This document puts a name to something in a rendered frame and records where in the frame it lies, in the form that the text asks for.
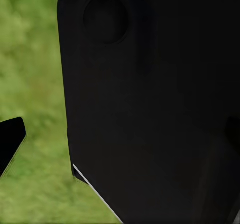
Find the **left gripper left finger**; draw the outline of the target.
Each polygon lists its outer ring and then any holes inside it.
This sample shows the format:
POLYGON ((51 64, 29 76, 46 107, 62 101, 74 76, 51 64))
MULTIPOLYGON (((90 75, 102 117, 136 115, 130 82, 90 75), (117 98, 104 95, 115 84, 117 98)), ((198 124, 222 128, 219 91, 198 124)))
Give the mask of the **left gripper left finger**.
POLYGON ((0 122, 0 177, 26 137, 23 118, 0 122))

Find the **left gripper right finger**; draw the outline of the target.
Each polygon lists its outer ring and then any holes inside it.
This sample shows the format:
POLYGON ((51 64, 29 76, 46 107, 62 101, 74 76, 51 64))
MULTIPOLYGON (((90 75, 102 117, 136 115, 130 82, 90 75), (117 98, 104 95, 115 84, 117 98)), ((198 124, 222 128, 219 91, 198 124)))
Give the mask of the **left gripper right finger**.
POLYGON ((229 117, 227 119, 224 135, 240 157, 240 119, 229 117))

